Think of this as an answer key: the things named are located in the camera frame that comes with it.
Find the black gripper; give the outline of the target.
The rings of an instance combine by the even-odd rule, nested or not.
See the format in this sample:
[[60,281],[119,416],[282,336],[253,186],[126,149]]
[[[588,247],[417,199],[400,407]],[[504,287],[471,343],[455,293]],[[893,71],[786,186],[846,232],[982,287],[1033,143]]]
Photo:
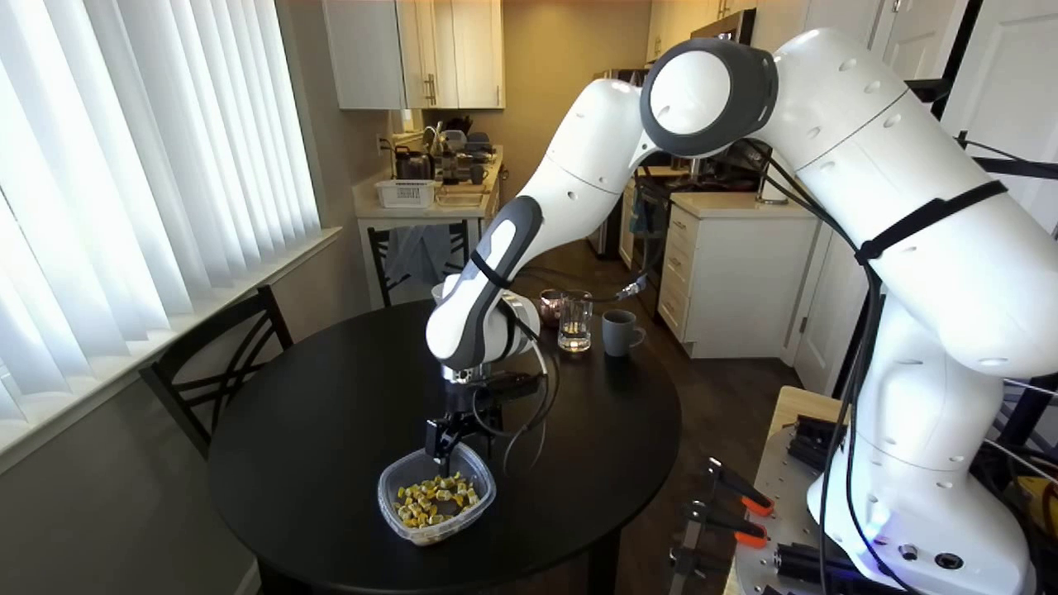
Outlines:
[[475,429],[471,395],[465,382],[449,382],[444,374],[427,377],[428,412],[423,423],[423,451],[434,472],[449,472],[455,462],[455,445],[465,434]]

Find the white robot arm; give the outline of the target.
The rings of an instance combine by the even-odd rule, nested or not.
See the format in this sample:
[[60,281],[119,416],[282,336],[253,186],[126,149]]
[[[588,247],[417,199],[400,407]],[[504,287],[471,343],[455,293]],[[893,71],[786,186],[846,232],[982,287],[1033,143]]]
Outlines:
[[1001,382],[1058,369],[1058,243],[836,29],[774,52],[685,38],[639,84],[588,83],[521,195],[444,281],[428,353],[461,377],[521,350],[540,320],[503,309],[521,263],[594,232],[649,155],[740,137],[794,168],[883,290],[854,425],[807,490],[811,514],[879,586],[1031,595],[1029,537],[969,462]]

